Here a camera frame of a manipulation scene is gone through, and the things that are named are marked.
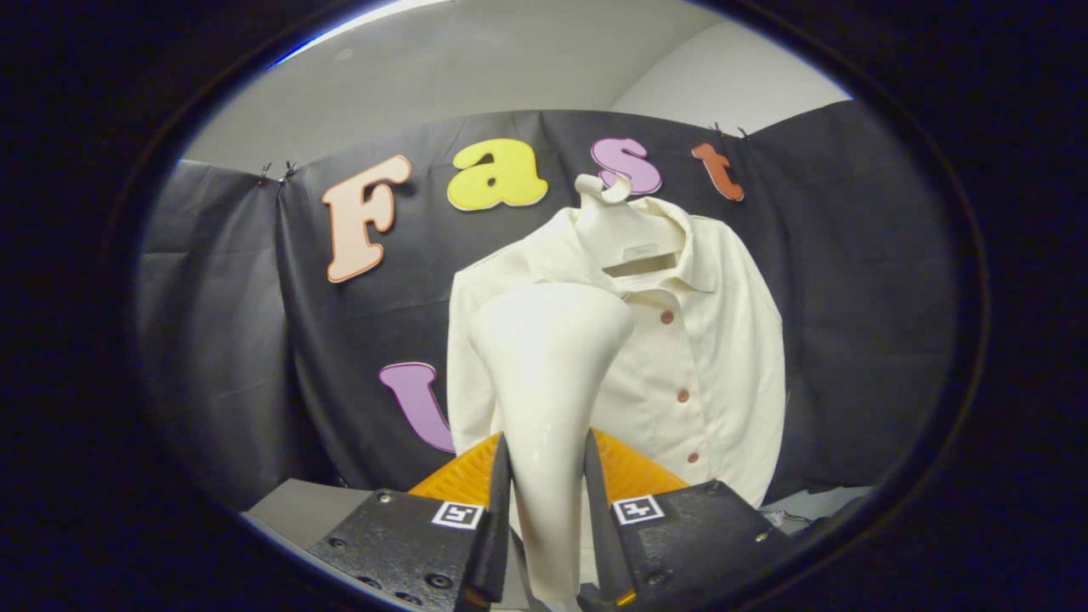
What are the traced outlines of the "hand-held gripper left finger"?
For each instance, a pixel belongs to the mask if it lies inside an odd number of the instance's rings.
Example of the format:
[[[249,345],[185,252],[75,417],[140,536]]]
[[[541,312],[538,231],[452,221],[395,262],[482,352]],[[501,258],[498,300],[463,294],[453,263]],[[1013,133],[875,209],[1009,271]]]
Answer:
[[[420,611],[487,611],[507,573],[512,465],[491,434],[408,491],[374,491],[309,553]]]

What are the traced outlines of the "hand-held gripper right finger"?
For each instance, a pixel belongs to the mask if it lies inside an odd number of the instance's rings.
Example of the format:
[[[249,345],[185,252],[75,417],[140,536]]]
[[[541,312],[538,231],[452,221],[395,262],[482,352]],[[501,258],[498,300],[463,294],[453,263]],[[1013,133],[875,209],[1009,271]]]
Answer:
[[[742,592],[796,549],[718,479],[685,484],[592,429],[584,484],[598,577],[594,611],[703,611]]]

